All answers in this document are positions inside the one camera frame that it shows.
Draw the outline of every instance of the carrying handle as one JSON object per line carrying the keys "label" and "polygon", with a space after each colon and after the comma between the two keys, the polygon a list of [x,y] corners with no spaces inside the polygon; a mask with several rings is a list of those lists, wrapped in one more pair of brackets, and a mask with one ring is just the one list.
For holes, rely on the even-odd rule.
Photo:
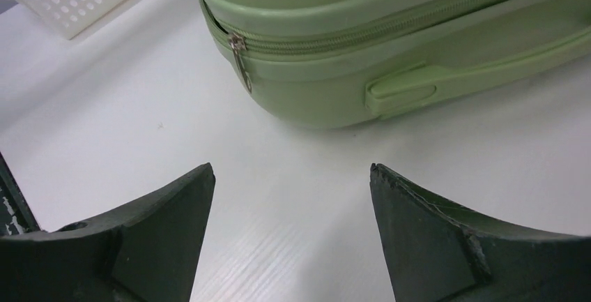
{"label": "carrying handle", "polygon": [[366,87],[365,105],[386,118],[543,72],[591,50],[591,27],[528,52],[479,66],[454,69],[425,65],[386,75]]}

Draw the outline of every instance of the tabletop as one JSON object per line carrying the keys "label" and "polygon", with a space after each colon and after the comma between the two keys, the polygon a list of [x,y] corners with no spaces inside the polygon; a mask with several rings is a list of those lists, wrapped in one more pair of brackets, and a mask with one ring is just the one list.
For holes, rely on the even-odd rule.
{"label": "tabletop", "polygon": [[202,163],[217,178],[202,301],[393,301],[369,194],[383,163],[502,220],[591,234],[591,57],[339,130],[250,99],[198,0],[142,0],[66,41],[0,15],[0,151],[42,228],[108,211]]}

